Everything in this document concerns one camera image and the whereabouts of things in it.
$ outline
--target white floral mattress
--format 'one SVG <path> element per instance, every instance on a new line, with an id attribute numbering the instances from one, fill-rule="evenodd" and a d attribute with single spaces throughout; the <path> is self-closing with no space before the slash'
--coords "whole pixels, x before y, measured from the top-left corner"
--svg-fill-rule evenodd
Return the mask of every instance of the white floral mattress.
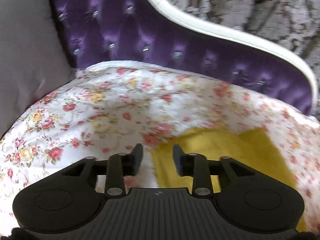
<path id="1" fill-rule="evenodd" d="M 318 121 L 225 82 L 111 61 L 78 71 L 75 80 L 25 111 L 0 141 L 0 233 L 8 235 L 18 226 L 12 201 L 20 190 L 86 156 L 107 159 L 143 143 L 140 174 L 125 182 L 127 187 L 157 187 L 150 150 L 194 127 L 268 131 L 298 181 L 309 229 L 320 229 Z"/>

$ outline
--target purple upholstery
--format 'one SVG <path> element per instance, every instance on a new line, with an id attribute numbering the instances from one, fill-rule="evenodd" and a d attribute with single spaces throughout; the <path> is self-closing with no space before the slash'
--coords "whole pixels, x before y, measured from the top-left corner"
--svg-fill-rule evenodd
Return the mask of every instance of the purple upholstery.
<path id="1" fill-rule="evenodd" d="M 147 0 L 51 1 L 69 56 L 80 69 L 108 60 L 143 61 L 224 80 L 310 113 L 307 78 L 272 54 L 188 30 Z"/>

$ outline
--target yellow cloth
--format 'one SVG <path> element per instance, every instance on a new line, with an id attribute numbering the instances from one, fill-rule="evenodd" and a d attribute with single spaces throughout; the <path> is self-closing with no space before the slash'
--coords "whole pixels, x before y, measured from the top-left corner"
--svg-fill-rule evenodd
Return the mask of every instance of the yellow cloth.
<path id="1" fill-rule="evenodd" d="M 160 143 L 153 151 L 153 163 L 160 187 L 188 187 L 192 191 L 192 178 L 177 174 L 172 147 L 179 144 L 185 153 L 199 153 L 208 160 L 219 160 L 220 156 L 230 156 L 274 179 L 296 188 L 292 173 L 286 166 L 279 150 L 272 144 L 262 129 L 254 129 L 236 135 L 227 130 L 190 129 L 184 135 Z M 220 191 L 217 176 L 211 176 L 213 190 Z M 303 219 L 297 230 L 305 231 Z"/>

